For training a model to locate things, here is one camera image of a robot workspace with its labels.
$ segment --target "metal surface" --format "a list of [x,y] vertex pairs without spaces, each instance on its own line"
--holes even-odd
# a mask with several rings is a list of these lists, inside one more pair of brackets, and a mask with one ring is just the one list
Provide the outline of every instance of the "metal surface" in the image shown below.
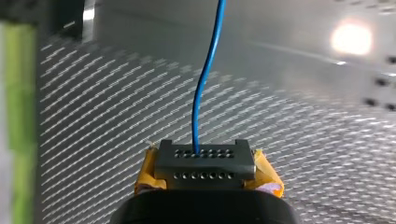
[[[147,141],[191,140],[199,70],[95,45],[41,49],[39,223],[106,223],[134,192]],[[395,223],[395,124],[319,96],[214,73],[204,143],[264,148],[304,223]]]
[[[202,141],[246,138],[264,148],[304,223],[396,223],[394,7],[230,0]],[[190,142],[195,69],[215,8],[212,0],[96,1],[84,36],[103,46],[43,46],[37,223],[106,223],[133,194],[147,141]],[[371,34],[369,52],[337,51],[332,37],[345,23]]]
[[[196,67],[204,63],[216,1],[98,2],[94,39]],[[275,89],[332,95],[350,104],[374,98],[389,111],[386,104],[396,103],[395,90],[378,88],[374,79],[394,82],[396,66],[388,60],[396,54],[392,8],[393,1],[376,0],[229,0],[214,70]],[[372,33],[366,55],[332,48],[333,32],[346,22]]]

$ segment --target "blue wire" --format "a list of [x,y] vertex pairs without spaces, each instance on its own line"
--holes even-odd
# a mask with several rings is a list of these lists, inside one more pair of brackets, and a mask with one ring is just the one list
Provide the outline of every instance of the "blue wire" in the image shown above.
[[198,154],[199,148],[199,134],[198,134],[198,118],[199,109],[201,103],[202,92],[206,83],[207,77],[209,76],[210,67],[212,66],[213,60],[216,54],[216,48],[218,47],[221,26],[224,18],[226,0],[219,0],[218,10],[216,13],[215,27],[213,29],[212,40],[210,41],[209,52],[207,53],[205,65],[202,69],[201,76],[199,77],[197,89],[195,90],[194,102],[192,106],[192,145],[194,153]]

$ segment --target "green object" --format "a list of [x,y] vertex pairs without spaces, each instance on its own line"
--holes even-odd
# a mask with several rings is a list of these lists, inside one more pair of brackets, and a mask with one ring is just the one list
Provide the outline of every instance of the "green object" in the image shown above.
[[9,148],[14,156],[14,224],[33,223],[35,159],[35,28],[6,23],[5,89]]

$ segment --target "black plastic component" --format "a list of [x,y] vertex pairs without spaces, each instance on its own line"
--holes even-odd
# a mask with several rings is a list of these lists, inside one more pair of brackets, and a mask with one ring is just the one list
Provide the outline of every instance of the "black plastic component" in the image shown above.
[[256,190],[154,190],[124,203],[110,224],[299,223],[292,208]]
[[169,189],[241,189],[244,180],[254,179],[255,164],[247,140],[235,145],[173,145],[162,140],[155,161],[156,179],[166,180]]

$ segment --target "black base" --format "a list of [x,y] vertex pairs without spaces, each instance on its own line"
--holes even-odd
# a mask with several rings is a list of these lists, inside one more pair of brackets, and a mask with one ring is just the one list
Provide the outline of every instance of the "black base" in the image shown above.
[[299,223],[291,207],[256,190],[154,190],[120,207],[110,224]]

